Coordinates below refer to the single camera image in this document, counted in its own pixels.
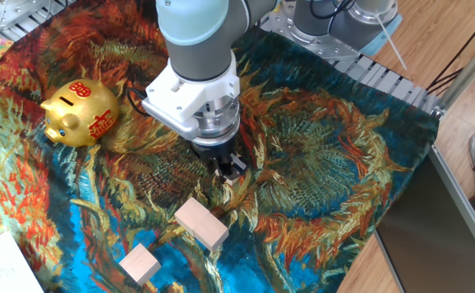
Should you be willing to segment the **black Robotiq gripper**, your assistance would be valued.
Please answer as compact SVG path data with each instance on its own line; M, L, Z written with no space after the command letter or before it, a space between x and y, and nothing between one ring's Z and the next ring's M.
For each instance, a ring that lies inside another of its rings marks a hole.
M235 153L236 138L230 138L226 142L215 145L204 145L192 142L191 147L196 156L203 161L214 161L218 174L225 180L233 175L232 166L238 173L244 173L247 169L246 162L239 154Z

